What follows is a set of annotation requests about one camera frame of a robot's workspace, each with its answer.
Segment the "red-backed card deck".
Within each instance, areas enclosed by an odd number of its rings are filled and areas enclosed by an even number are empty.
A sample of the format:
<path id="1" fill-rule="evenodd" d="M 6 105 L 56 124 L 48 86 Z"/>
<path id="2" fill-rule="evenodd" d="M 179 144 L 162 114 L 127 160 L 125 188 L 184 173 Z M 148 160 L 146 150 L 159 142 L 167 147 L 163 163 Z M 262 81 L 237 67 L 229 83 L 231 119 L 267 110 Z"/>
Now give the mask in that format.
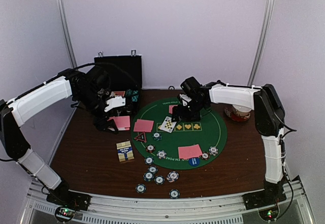
<path id="1" fill-rule="evenodd" d="M 109 120 L 114 120 L 115 125 L 119 131 L 129 131 L 131 127 L 130 116 L 113 116 Z"/>

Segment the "dealt red card top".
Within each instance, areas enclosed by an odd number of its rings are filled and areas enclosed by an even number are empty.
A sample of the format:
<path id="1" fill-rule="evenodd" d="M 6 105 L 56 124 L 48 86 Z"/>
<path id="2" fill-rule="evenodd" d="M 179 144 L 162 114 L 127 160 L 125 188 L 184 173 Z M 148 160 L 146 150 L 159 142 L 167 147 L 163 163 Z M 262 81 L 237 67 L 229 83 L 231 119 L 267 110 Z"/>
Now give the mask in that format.
<path id="1" fill-rule="evenodd" d="M 169 113 L 173 114 L 174 112 L 177 111 L 178 105 L 169 105 Z"/>

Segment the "dealt red card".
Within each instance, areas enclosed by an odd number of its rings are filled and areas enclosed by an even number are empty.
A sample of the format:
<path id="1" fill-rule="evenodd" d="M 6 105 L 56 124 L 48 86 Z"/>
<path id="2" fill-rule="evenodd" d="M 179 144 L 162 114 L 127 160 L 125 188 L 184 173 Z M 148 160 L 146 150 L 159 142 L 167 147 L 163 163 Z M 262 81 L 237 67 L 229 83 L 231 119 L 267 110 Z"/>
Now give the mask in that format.
<path id="1" fill-rule="evenodd" d="M 150 133 L 153 129 L 153 125 L 154 125 L 153 120 L 138 119 L 134 124 L 133 131 Z"/>
<path id="2" fill-rule="evenodd" d="M 196 158 L 201 155 L 202 155 L 202 150 L 199 144 L 178 147 L 178 156 L 180 159 Z"/>
<path id="3" fill-rule="evenodd" d="M 177 111 L 178 105 L 169 105 L 169 113 L 173 114 L 174 112 Z"/>

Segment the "dealt red card bottom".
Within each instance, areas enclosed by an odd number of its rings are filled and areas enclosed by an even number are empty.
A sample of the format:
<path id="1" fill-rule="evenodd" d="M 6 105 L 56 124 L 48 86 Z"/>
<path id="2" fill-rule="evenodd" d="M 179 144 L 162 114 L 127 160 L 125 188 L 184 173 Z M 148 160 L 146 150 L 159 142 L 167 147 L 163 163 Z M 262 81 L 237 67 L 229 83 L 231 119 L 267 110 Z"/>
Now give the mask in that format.
<path id="1" fill-rule="evenodd" d="M 178 147 L 178 156 L 180 159 L 196 158 L 201 155 L 202 155 L 202 150 L 199 144 Z"/>

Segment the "blue tan chips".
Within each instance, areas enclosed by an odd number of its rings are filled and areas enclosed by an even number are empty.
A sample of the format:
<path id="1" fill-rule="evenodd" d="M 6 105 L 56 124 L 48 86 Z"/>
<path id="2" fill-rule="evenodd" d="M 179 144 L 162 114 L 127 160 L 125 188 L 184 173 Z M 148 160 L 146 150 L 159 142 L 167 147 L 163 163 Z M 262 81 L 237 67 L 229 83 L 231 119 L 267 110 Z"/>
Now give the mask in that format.
<path id="1" fill-rule="evenodd" d="M 209 148 L 209 154 L 212 156 L 217 156 L 218 155 L 218 148 L 215 146 L 211 146 Z"/>

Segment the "black orange chips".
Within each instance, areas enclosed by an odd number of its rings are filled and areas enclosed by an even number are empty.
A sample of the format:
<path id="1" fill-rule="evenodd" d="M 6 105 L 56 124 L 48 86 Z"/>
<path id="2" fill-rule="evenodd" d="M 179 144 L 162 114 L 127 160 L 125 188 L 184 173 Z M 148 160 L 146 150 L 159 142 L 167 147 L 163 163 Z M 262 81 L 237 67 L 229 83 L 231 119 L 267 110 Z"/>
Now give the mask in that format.
<path id="1" fill-rule="evenodd" d="M 207 152 L 203 152 L 202 153 L 202 155 L 201 155 L 201 159 L 203 159 L 203 160 L 208 160 L 210 158 L 210 155 L 209 155 L 209 153 L 207 153 Z"/>
<path id="2" fill-rule="evenodd" d="M 148 153 L 153 153 L 155 151 L 155 146 L 154 145 L 147 145 L 146 146 L 146 151 Z"/>

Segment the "blue tan chips mat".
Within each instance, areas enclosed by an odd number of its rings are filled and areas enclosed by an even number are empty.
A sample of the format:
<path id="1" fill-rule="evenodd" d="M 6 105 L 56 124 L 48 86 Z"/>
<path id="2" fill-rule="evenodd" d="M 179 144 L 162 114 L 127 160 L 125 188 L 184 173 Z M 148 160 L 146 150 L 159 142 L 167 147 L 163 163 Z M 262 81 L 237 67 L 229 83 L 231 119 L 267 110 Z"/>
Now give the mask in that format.
<path id="1" fill-rule="evenodd" d="M 164 150 L 159 150 L 156 154 L 159 159 L 166 159 L 167 153 Z"/>

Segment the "blue small blind button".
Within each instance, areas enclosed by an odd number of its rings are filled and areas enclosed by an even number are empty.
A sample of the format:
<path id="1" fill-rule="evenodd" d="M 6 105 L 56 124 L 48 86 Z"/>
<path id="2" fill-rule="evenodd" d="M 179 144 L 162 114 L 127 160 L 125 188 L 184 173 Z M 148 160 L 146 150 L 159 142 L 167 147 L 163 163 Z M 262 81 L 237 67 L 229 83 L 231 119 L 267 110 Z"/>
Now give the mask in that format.
<path id="1" fill-rule="evenodd" d="M 198 157 L 191 158 L 188 160 L 188 163 L 192 167 L 198 167 L 200 165 L 200 158 L 198 158 Z"/>

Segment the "blue tan chip stack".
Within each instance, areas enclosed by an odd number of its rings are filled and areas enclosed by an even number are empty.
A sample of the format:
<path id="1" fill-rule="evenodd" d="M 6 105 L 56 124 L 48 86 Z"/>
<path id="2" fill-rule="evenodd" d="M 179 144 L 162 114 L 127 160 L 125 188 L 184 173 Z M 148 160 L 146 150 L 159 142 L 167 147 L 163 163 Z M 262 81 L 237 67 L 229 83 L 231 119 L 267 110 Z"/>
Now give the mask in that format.
<path id="1" fill-rule="evenodd" d="M 179 179 L 179 173 L 176 171 L 171 171 L 167 174 L 167 181 L 172 183 Z"/>

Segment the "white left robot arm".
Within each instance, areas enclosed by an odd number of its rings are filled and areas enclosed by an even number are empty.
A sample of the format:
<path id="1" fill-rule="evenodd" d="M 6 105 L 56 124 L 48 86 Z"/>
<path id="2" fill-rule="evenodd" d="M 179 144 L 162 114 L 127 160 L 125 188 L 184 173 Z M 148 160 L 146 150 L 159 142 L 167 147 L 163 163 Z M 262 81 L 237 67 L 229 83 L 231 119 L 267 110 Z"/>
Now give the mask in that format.
<path id="1" fill-rule="evenodd" d="M 69 68 L 9 101 L 1 100 L 1 143 L 9 160 L 40 181 L 63 206 L 73 201 L 69 185 L 32 149 L 22 129 L 32 125 L 49 107 L 71 98 L 93 115 L 99 131 L 117 132 L 110 113 L 125 106 L 126 99 L 113 95 L 109 82 L 103 72 L 95 75 Z"/>

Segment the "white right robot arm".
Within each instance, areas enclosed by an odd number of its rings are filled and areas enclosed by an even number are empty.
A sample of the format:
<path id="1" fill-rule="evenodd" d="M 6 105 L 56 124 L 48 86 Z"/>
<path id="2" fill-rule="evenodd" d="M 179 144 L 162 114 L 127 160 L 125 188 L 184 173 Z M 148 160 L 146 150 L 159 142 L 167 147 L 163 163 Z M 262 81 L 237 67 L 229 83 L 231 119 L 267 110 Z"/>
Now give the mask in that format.
<path id="1" fill-rule="evenodd" d="M 177 96 L 180 104 L 172 109 L 172 121 L 199 121 L 201 110 L 211 104 L 227 104 L 254 111 L 255 128 L 261 135 L 266 159 L 265 181 L 278 184 L 283 178 L 285 153 L 281 145 L 284 137 L 285 110 L 272 84 L 258 86 L 229 85 L 210 82 L 201 85 L 196 78 L 187 78 L 182 84 L 183 94 Z"/>

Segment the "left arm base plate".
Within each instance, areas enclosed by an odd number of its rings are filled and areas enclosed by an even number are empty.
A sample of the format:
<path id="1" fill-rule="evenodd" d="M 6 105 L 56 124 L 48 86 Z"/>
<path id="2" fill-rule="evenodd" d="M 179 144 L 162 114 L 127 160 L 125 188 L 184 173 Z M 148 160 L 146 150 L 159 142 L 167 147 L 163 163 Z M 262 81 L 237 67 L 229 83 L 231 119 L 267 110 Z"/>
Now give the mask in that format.
<path id="1" fill-rule="evenodd" d="M 87 194 L 69 192 L 68 198 L 63 200 L 63 198 L 58 198 L 50 194 L 46 197 L 46 201 L 59 206 L 65 206 L 76 211 L 87 211 L 91 201 L 91 196 Z"/>

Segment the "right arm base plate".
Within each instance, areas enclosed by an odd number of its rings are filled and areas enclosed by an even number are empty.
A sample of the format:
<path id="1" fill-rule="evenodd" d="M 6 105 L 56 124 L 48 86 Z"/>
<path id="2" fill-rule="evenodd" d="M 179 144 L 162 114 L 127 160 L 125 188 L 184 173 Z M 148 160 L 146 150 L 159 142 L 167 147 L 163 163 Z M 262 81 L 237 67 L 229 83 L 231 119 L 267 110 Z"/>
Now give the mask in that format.
<path id="1" fill-rule="evenodd" d="M 244 194 L 242 198 L 246 210 L 275 205 L 277 201 L 282 202 L 287 199 L 285 194 L 268 195 L 264 190 Z"/>

